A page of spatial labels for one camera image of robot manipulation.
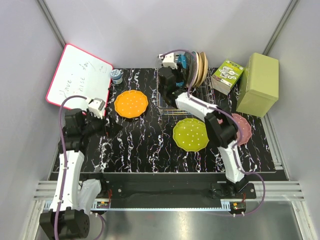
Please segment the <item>blue polka dot plate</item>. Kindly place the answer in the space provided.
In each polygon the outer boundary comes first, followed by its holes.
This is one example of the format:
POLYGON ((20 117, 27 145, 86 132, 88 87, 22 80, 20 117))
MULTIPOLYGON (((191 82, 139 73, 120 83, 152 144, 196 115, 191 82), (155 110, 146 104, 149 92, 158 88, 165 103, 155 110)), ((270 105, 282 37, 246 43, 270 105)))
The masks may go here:
POLYGON ((189 64, 187 57, 184 54, 175 54, 175 62, 177 65, 177 87, 185 87, 187 85, 189 64))

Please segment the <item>orange polka dot plate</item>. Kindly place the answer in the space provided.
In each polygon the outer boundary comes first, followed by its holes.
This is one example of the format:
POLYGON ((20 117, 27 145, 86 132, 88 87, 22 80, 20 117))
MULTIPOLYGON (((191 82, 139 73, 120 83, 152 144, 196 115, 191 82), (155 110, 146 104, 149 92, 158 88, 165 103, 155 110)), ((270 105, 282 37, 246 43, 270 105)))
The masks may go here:
POLYGON ((149 105, 147 96, 138 90, 127 90, 117 96, 114 109, 123 118, 133 119, 141 116, 149 105))

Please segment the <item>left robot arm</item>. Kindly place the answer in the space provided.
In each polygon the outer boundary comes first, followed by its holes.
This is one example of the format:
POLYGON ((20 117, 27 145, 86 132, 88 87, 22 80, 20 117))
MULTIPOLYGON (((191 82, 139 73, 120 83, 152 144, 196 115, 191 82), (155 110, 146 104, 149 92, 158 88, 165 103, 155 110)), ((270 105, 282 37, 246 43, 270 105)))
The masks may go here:
POLYGON ((123 129, 111 116, 95 117, 79 108, 68 110, 58 144, 59 172, 54 197, 39 224, 50 240, 85 239, 90 232, 90 212, 96 198, 103 198, 108 184, 102 173, 80 180, 89 139, 116 138, 123 129))

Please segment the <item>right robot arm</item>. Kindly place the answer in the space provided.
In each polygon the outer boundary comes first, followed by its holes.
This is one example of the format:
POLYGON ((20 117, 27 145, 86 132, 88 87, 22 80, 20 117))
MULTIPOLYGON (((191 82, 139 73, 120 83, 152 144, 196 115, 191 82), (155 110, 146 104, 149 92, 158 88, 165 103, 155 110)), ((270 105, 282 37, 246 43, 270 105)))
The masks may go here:
POLYGON ((237 132, 239 124, 223 108, 194 97, 190 91, 197 78, 197 68, 162 66, 157 71, 158 92, 167 105, 187 111, 204 122, 207 136, 218 149, 225 168, 225 191, 232 198, 245 192, 249 181, 240 165, 237 132))

